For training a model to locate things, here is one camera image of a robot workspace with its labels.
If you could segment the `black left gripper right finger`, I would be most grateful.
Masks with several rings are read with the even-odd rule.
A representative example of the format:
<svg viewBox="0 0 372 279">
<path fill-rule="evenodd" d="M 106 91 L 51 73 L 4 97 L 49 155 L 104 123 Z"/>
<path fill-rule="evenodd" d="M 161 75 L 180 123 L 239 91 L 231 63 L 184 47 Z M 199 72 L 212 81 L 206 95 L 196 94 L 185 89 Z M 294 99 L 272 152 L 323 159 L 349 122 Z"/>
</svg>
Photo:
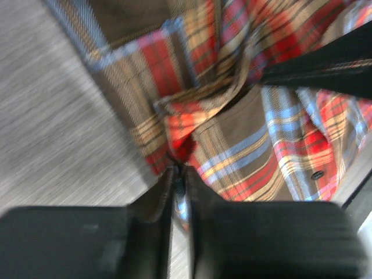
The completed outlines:
<svg viewBox="0 0 372 279">
<path fill-rule="evenodd" d="M 362 278 L 369 260 L 332 202 L 231 202 L 184 172 L 192 278 Z"/>
</svg>

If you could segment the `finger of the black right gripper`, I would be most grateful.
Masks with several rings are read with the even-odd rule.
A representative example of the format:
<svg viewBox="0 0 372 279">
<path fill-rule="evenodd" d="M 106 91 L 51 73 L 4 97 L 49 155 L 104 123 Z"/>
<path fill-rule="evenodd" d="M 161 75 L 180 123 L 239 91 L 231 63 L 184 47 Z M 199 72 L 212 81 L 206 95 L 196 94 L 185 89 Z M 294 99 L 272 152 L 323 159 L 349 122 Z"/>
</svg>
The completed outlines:
<svg viewBox="0 0 372 279">
<path fill-rule="evenodd" d="M 264 69 L 265 85 L 310 87 L 371 98 L 371 22 L 326 46 Z"/>
</svg>

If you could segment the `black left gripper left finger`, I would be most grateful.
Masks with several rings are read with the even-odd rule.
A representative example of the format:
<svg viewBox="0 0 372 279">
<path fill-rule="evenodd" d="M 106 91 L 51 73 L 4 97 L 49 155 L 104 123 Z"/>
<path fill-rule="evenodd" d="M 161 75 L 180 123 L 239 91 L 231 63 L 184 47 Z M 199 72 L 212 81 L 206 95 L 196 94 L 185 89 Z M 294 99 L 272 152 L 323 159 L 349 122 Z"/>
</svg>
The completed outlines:
<svg viewBox="0 0 372 279">
<path fill-rule="evenodd" d="M 19 206 L 1 216 L 2 278 L 167 278 L 174 168 L 124 206 Z"/>
</svg>

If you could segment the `red brown plaid shirt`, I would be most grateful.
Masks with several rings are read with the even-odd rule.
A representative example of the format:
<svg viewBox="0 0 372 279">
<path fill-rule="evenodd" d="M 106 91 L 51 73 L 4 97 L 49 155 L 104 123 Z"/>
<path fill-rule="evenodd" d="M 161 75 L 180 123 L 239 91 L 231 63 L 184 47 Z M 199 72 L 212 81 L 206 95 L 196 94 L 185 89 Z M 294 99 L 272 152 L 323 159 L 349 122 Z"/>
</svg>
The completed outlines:
<svg viewBox="0 0 372 279">
<path fill-rule="evenodd" d="M 49 1 L 156 175 L 231 201 L 331 200 L 371 155 L 371 100 L 265 85 L 269 66 L 371 27 L 370 1 Z"/>
</svg>

